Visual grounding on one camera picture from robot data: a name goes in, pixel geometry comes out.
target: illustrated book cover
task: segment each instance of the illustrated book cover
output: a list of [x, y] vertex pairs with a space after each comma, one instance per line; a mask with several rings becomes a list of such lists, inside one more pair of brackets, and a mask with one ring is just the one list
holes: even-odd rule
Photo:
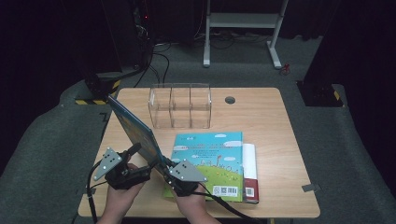
[[244, 197], [243, 134], [177, 134], [171, 160], [191, 162], [205, 177], [211, 194], [228, 202], [242, 202]]

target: acrylic box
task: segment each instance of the acrylic box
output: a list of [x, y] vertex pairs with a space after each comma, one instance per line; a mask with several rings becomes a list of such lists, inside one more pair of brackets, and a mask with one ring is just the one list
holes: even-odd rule
[[210, 127], [211, 93], [205, 83], [152, 85], [148, 110], [154, 128]]

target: barcode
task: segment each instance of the barcode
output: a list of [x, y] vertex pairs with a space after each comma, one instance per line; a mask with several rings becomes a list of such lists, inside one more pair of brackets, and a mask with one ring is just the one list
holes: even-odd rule
[[245, 192], [247, 197], [254, 197], [254, 189], [253, 188], [245, 188]]
[[237, 197], [238, 196], [238, 187], [229, 187], [229, 186], [213, 186], [213, 195], [215, 196], [229, 196], [229, 197]]

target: human hand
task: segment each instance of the human hand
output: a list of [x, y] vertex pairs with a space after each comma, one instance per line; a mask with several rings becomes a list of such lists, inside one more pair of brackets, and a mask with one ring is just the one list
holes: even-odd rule
[[[129, 163], [130, 169], [137, 169], [137, 166]], [[108, 186], [105, 211], [98, 223], [115, 224], [121, 223], [122, 218], [131, 208], [134, 198], [143, 188], [145, 183], [132, 186], [130, 189], [113, 189]]]
[[[195, 192], [205, 193], [205, 189], [199, 184]], [[219, 223], [207, 213], [204, 195], [192, 194], [190, 196], [178, 197], [173, 190], [172, 193], [176, 199], [178, 210], [180, 210], [181, 214], [183, 214], [191, 224]]]

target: metal stand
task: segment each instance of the metal stand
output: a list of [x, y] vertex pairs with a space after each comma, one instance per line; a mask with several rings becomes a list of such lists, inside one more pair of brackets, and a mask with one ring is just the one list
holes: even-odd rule
[[204, 67], [210, 66], [210, 27], [241, 27], [241, 28], [272, 28], [273, 38], [267, 41], [267, 46], [274, 62], [274, 67], [280, 69], [281, 62], [275, 50], [277, 36], [285, 16], [289, 0], [283, 0], [278, 14], [255, 14], [255, 13], [211, 13], [210, 0], [207, 0]]

